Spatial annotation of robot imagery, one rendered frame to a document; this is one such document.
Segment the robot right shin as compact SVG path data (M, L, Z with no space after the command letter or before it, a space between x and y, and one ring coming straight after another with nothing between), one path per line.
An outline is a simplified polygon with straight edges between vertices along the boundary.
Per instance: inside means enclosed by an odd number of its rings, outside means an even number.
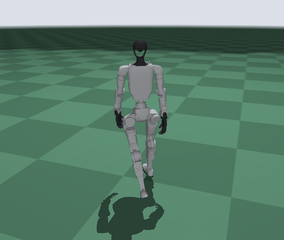
M146 147L146 157L147 157L147 168L148 168L148 170L149 170L149 168L150 169L152 169L152 162L153 162L153 159L154 159L154 156L155 156L155 147L156 147L156 141L155 141L155 139L153 139L154 140L154 149L148 149L147 147Z

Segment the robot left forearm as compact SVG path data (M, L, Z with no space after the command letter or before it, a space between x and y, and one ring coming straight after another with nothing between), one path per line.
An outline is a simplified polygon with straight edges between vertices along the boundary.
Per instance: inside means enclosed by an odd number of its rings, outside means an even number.
M115 102L114 102L114 110L117 110L118 114L121 112L121 103L122 96L117 95L117 88L115 89Z

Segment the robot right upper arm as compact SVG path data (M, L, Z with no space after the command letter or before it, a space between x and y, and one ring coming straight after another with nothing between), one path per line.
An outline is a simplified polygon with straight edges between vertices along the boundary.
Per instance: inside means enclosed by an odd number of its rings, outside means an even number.
M163 89L164 89L164 78L163 78L163 69L159 65L153 65L154 73L156 74L156 85L157 90L156 94L158 96L163 96Z

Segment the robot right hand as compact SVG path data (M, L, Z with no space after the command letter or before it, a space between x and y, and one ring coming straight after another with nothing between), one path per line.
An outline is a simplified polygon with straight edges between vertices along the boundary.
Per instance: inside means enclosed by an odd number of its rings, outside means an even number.
M167 120L166 120L167 119L167 113L166 112L163 113L163 117L161 117L161 119L162 119L162 124L160 125L159 128L162 127L162 130L160 132L158 132L158 133L160 133L160 135L162 135L166 132L166 127L167 127Z

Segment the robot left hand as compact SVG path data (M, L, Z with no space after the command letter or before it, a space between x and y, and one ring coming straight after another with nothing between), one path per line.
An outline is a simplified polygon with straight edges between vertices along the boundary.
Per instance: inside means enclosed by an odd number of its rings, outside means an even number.
M123 128L122 123L122 118L124 118L123 116L121 116L121 112L118 114L117 110L114 110L115 112L115 116L116 116L116 124L117 127L119 127L120 129Z

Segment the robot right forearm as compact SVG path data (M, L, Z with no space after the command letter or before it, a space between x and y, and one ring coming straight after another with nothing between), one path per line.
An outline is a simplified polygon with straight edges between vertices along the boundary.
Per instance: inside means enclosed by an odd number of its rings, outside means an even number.
M160 116L163 117L163 113L167 113L167 104L166 104L166 89L163 89L163 96L158 98L159 107L160 107ZM168 116L168 113L167 113Z

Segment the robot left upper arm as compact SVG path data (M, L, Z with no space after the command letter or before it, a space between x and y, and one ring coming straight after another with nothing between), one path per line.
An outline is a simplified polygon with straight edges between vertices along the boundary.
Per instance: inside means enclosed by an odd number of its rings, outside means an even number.
M128 73L129 65L122 65L118 69L117 75L117 95L122 96L125 94L125 75Z

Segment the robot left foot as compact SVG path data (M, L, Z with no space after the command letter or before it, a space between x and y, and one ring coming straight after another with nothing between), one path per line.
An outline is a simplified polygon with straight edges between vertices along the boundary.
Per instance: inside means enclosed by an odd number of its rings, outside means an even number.
M145 198L145 197L148 197L149 196L149 194L147 193L147 191L146 190L142 190L141 192L140 192L140 197L141 198Z

